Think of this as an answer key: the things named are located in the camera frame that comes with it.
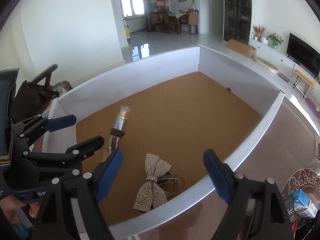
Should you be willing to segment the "black rectangular box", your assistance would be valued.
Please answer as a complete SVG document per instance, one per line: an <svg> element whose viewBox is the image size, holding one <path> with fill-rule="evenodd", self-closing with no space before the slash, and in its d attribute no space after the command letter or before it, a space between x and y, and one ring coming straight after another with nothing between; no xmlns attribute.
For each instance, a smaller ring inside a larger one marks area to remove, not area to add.
<svg viewBox="0 0 320 240"><path fill-rule="evenodd" d="M288 194L285 197L283 197L283 201L286 206L290 222L294 222L295 221L295 207L294 207L294 202L293 202L293 193Z"/></svg>

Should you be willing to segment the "blue white ointment box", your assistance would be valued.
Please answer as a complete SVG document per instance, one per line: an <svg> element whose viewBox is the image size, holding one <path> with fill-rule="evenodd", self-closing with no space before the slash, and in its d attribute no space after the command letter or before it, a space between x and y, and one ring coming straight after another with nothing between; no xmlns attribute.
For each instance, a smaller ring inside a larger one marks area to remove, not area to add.
<svg viewBox="0 0 320 240"><path fill-rule="evenodd" d="M317 214L317 207L301 189L293 192L293 204L295 213L302 219L313 219Z"/></svg>

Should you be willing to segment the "gold cosmetic tube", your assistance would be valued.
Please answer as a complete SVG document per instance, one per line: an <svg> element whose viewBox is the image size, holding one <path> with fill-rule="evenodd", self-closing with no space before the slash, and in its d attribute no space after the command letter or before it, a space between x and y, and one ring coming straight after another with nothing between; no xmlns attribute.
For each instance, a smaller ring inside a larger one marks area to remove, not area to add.
<svg viewBox="0 0 320 240"><path fill-rule="evenodd" d="M113 127L110 130L110 137L108 139L103 157L101 159L102 162L106 161L112 151L119 147L121 139L125 135L125 127L130 111L131 109L129 107L121 106Z"/></svg>

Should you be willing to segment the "rhinestone bow hair clip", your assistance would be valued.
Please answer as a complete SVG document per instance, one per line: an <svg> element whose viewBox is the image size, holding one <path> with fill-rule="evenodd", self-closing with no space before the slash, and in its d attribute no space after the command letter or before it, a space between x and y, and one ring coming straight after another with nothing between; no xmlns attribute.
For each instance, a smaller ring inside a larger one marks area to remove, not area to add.
<svg viewBox="0 0 320 240"><path fill-rule="evenodd" d="M166 175L171 165L154 154L147 154L145 159L146 179L140 187L133 208L149 212L167 202L164 190L157 184L158 178Z"/></svg>

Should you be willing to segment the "gold pearl hair claw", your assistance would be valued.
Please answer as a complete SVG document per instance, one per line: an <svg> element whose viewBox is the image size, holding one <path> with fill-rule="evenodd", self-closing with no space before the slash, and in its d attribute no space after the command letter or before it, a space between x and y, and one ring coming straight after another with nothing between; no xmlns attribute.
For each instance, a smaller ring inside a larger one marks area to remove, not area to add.
<svg viewBox="0 0 320 240"><path fill-rule="evenodd" d="M164 191L167 200L171 200L183 192L185 180L178 174L167 172L158 178L157 185Z"/></svg>

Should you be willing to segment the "white cardboard box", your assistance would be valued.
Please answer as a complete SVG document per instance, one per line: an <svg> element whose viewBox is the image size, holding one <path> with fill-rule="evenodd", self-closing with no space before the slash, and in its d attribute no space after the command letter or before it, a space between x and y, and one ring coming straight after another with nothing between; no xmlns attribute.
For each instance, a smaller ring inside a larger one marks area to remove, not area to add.
<svg viewBox="0 0 320 240"><path fill-rule="evenodd" d="M123 164L100 207L116 239L137 239L214 190L203 165L206 149L237 169L272 124L284 96L250 59L204 46L174 50L109 70L54 100L49 116L72 114L77 123L46 133L42 149L62 153L96 135L108 138L120 107L128 106ZM148 153L170 163L185 185L178 196L143 214L133 203L146 178Z"/></svg>

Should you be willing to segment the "wooden bench stool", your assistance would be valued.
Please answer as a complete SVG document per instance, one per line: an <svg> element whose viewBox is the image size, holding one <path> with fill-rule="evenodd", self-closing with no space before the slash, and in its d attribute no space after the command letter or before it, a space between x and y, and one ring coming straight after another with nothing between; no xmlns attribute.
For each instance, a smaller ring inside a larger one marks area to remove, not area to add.
<svg viewBox="0 0 320 240"><path fill-rule="evenodd" d="M314 84L312 83L312 81L310 81L303 73L301 73L298 70L295 70L294 73L296 74L296 79L293 83L293 88L297 88L302 94L303 94L303 98L308 98L308 91L309 89L314 89ZM298 84L300 81L304 82L304 89L301 90L300 88L298 88Z"/></svg>

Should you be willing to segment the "white tv cabinet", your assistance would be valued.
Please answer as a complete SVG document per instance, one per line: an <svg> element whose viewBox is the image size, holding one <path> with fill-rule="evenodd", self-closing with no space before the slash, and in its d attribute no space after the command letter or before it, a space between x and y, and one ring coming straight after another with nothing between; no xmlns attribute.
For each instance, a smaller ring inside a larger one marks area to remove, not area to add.
<svg viewBox="0 0 320 240"><path fill-rule="evenodd" d="M319 86L319 83L313 76L302 66L294 63L291 59L289 59L286 55L283 55L279 51L265 45L259 41L254 39L249 39L249 45L253 46L257 50L257 55L268 62L275 65L281 73L283 73L286 77L294 81L297 77L295 71L299 71L302 73L314 87Z"/></svg>

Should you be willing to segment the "brown cardboard carton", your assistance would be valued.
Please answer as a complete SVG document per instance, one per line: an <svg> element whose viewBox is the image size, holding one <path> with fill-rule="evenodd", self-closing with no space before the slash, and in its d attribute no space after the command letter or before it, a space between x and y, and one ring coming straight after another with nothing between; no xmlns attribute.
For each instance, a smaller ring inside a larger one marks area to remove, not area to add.
<svg viewBox="0 0 320 240"><path fill-rule="evenodd" d="M228 49L231 49L247 58L253 58L257 54L257 50L253 46L241 43L236 40L229 40L227 47Z"/></svg>

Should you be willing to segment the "black flat television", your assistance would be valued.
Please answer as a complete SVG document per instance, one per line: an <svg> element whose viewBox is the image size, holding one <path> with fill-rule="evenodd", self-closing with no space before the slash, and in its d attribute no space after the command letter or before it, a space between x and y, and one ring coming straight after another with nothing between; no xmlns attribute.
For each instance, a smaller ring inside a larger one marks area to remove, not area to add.
<svg viewBox="0 0 320 240"><path fill-rule="evenodd" d="M287 55L307 68L314 77L319 75L319 52L292 33L289 35Z"/></svg>

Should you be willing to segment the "green potted plant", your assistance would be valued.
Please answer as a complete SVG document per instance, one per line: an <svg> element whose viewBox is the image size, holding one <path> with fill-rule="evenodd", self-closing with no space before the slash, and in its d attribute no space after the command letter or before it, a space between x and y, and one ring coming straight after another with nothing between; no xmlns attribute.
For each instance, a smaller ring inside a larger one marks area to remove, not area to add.
<svg viewBox="0 0 320 240"><path fill-rule="evenodd" d="M271 41L271 47L273 49L278 49L280 45L284 43L283 38L277 33L272 33L267 36L268 40Z"/></svg>

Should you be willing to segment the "dining table with chairs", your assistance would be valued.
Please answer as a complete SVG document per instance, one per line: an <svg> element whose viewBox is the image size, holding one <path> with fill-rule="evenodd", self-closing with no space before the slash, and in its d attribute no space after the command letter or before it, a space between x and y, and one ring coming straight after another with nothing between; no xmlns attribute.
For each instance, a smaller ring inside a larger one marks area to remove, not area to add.
<svg viewBox="0 0 320 240"><path fill-rule="evenodd" d="M179 14L170 14L168 11L150 13L151 27L155 31L163 30L169 33L175 30L178 35L182 32L182 25L187 26L189 35L199 34L199 11L189 9Z"/></svg>

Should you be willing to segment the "red flower vase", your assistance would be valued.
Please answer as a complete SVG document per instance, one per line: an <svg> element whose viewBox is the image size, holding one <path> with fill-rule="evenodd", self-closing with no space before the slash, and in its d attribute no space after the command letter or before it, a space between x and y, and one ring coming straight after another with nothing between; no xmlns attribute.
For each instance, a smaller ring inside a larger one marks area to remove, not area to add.
<svg viewBox="0 0 320 240"><path fill-rule="evenodd" d="M253 25L254 35L257 37L257 40L260 41L263 33L266 30L266 27L259 25Z"/></svg>

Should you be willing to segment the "dark display cabinet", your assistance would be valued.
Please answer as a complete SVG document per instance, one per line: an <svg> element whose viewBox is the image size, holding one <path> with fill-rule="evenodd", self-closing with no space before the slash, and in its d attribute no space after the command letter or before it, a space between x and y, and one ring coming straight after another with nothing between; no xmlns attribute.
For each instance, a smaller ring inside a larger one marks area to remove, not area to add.
<svg viewBox="0 0 320 240"><path fill-rule="evenodd" d="M223 40L248 44L251 18L252 0L224 0Z"/></svg>

